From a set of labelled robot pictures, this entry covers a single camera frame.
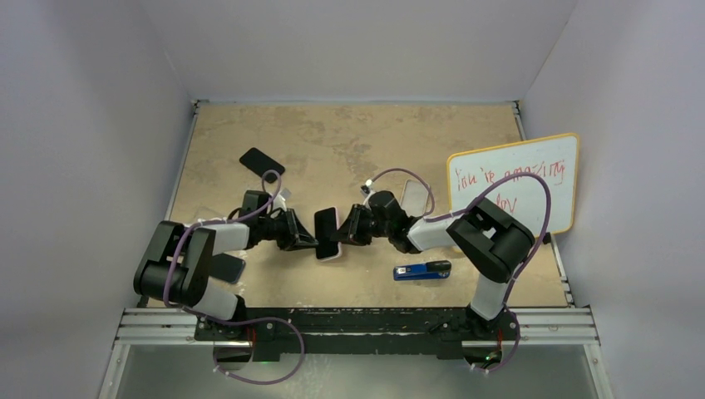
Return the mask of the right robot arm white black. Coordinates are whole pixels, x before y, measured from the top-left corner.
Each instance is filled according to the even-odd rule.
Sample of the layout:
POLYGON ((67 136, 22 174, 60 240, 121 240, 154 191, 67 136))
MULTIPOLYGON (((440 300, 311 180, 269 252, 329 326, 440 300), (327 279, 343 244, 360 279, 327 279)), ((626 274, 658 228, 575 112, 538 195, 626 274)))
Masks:
POLYGON ((372 194, 366 204, 353 205, 331 238, 354 246, 385 238, 403 254, 460 249, 480 274, 466 307, 466 326, 478 338, 489 337, 498 329, 515 274, 536 245, 528 228, 488 199, 458 215, 430 221, 409 215, 386 190, 372 194))

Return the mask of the white phone case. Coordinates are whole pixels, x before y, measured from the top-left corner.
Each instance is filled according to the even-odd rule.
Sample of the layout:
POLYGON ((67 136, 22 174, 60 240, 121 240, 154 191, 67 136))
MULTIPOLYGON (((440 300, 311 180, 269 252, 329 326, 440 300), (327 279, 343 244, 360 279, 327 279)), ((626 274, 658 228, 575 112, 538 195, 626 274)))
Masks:
POLYGON ((407 215, 420 217, 426 212, 429 200, 430 195, 424 185, 417 180, 409 179, 404 184, 399 203, 407 215))

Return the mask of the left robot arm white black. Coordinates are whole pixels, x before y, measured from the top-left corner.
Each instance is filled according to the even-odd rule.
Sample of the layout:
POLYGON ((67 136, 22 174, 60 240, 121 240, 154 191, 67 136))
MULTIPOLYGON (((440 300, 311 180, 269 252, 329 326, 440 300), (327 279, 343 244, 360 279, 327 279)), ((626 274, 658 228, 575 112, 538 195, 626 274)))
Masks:
POLYGON ((212 282, 210 270, 220 255, 252 249, 262 241, 274 241, 282 251, 318 246, 280 195, 248 190, 235 219, 190 226, 158 223, 137 266, 133 289, 140 296, 214 318, 216 330, 226 339, 239 339, 248 328, 244 299, 212 282))

